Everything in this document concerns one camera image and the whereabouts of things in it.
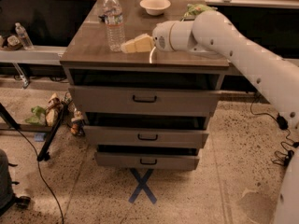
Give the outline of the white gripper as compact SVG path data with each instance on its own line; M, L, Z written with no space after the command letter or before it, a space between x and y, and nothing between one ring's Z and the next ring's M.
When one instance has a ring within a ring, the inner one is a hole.
M171 30L173 21L158 23L152 31L153 39L148 34L139 35L135 40L131 39L121 44L121 51L124 53L149 52L155 47L160 51L170 52L174 49L171 46Z

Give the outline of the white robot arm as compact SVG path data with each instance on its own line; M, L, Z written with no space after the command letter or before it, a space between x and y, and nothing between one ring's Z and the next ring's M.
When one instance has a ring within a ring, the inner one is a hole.
M290 127L298 127L299 67L244 37L219 11L211 9L181 21L159 23L152 35L121 44L124 53L153 49L225 57Z

